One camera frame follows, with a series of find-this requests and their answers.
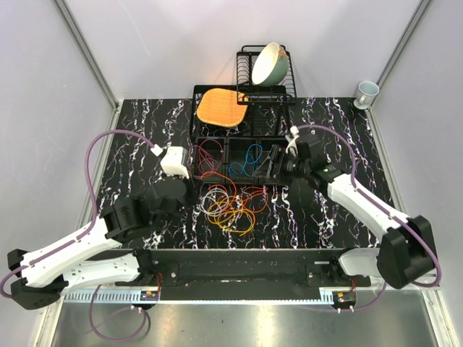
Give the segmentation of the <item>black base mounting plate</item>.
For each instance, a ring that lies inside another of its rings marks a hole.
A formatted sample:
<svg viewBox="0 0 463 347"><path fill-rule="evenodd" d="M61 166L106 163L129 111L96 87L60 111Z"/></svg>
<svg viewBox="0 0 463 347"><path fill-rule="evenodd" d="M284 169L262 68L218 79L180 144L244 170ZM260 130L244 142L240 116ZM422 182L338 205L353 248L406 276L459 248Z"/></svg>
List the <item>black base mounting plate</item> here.
<svg viewBox="0 0 463 347"><path fill-rule="evenodd" d="M164 301L287 301L320 299L320 288L368 287L347 275L340 249L210 249L133 252L148 272L161 275Z"/></svg>

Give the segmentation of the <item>black flat drip tray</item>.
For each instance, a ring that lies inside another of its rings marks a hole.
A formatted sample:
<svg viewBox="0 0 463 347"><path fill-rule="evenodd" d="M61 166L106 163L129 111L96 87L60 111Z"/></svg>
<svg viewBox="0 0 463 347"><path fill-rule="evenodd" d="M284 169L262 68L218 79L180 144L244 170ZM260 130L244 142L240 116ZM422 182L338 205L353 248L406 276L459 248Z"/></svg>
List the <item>black flat drip tray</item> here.
<svg viewBox="0 0 463 347"><path fill-rule="evenodd" d="M275 101L251 99L234 85L193 87L189 134L196 137L283 136L291 126L289 107L277 89Z"/></svg>

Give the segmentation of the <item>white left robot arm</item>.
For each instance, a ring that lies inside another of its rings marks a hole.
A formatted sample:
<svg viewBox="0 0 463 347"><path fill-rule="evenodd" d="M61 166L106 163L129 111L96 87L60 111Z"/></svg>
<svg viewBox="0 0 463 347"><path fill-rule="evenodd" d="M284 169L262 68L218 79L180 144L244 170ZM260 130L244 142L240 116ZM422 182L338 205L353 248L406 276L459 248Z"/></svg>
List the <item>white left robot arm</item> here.
<svg viewBox="0 0 463 347"><path fill-rule="evenodd" d="M146 250L105 260L95 256L150 236L197 202L200 183L194 178L165 177L141 192L117 199L91 222L53 244L27 252L14 249L9 269L17 276L7 298L26 310L40 309L70 291L86 286L149 286L159 267Z"/></svg>

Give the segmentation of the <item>white mug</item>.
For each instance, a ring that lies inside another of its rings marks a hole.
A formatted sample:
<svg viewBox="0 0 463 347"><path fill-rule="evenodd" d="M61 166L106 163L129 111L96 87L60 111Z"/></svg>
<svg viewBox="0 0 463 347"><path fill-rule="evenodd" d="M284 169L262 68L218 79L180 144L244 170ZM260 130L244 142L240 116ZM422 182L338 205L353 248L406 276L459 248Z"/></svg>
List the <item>white mug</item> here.
<svg viewBox="0 0 463 347"><path fill-rule="evenodd" d="M379 94L379 86L371 81L361 81L358 85L354 106L360 110L371 107L375 97Z"/></svg>

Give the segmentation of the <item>orange woven mat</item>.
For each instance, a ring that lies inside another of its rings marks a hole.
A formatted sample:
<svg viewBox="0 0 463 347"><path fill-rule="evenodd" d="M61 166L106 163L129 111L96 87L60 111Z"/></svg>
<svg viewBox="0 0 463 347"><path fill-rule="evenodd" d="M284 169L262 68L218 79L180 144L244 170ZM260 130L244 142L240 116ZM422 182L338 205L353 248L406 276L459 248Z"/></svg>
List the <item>orange woven mat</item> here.
<svg viewBox="0 0 463 347"><path fill-rule="evenodd" d="M236 90L208 90L197 107L197 118L205 124L236 127L242 123L247 112L247 105L240 105L239 101L248 101L248 97Z"/></svg>

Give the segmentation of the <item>green ceramic bowl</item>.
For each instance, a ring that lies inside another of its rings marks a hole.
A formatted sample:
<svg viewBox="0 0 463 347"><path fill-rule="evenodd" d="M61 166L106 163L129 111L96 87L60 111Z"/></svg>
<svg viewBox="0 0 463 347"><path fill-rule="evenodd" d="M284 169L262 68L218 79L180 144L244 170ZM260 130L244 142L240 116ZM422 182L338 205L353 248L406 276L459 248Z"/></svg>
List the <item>green ceramic bowl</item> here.
<svg viewBox="0 0 463 347"><path fill-rule="evenodd" d="M254 63L252 83L261 87L272 87L282 82L288 71L288 53L278 43L269 43Z"/></svg>

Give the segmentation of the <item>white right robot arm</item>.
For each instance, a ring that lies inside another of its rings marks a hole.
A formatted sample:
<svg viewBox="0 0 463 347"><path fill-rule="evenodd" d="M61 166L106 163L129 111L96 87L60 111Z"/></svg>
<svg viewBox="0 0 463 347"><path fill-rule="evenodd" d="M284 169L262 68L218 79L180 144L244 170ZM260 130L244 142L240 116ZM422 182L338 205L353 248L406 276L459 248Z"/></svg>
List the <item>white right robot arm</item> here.
<svg viewBox="0 0 463 347"><path fill-rule="evenodd" d="M364 275L381 277L392 288L401 289L437 267L429 221L421 215L411 218L391 207L352 174L329 163L325 155L308 150L293 153L273 145L252 174L283 185L304 179L375 235L378 248L348 250L330 266L328 277L335 286L345 286L355 275Z"/></svg>

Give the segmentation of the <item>black three-compartment tray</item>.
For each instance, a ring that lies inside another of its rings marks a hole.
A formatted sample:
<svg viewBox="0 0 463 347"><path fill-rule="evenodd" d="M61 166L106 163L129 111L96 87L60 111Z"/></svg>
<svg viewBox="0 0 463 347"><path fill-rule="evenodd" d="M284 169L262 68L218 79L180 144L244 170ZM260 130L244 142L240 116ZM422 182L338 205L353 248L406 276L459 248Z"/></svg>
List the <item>black three-compartment tray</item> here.
<svg viewBox="0 0 463 347"><path fill-rule="evenodd" d="M190 147L193 176L204 184L284 186L274 177L253 177L272 145L286 146L278 137L196 137Z"/></svg>

